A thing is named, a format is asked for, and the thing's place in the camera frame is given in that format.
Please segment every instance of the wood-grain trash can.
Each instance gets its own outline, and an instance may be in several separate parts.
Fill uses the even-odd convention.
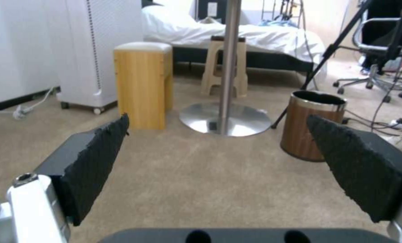
[[[281,148],[291,156],[301,160],[322,162],[323,155],[306,126],[309,115],[319,115],[341,123],[347,101],[322,92],[295,91],[289,100]]]
[[[173,106],[172,46],[127,43],[114,48],[118,110],[130,129],[165,129]]]

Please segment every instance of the white bedsheet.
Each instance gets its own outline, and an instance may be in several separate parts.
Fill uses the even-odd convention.
[[[164,6],[142,9],[144,40],[169,43],[172,46],[208,48],[212,35],[224,35],[223,24],[197,23],[190,15]],[[313,32],[306,32],[313,62],[319,64],[325,46]],[[298,60],[312,62],[305,44],[304,30],[283,26],[241,25],[239,36],[246,37],[248,51],[283,53]],[[326,65],[317,81],[326,77]]]

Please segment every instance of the chair armrest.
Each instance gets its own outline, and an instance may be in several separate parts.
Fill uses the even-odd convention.
[[[352,38],[352,42],[359,49],[369,50],[369,51],[387,51],[388,46],[373,46],[373,45],[363,44],[359,39],[360,34],[363,31],[364,25],[369,22],[398,22],[400,19],[401,18],[373,18],[373,19],[365,20],[358,26],[357,30],[355,31],[354,36]]]

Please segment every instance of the blue cloth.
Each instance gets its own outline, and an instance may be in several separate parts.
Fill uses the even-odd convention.
[[[291,20],[263,20],[258,26],[284,26],[284,27],[295,27],[298,26]]]

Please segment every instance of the baseboard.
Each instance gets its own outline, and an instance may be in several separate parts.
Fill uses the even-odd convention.
[[[6,100],[6,101],[3,101],[3,102],[0,102],[0,110],[4,110],[4,109],[7,109],[7,108],[12,107],[12,106],[17,106],[19,104],[22,104],[22,103],[25,103],[25,102],[28,102],[28,101],[32,101],[35,96],[45,95],[46,92],[48,92],[48,89],[44,90],[44,91],[36,92],[36,93],[33,93],[33,94],[29,94],[29,95],[26,95],[26,96],[22,96],[22,97],[18,97],[18,98],[14,98],[14,99],[11,99],[11,100]]]

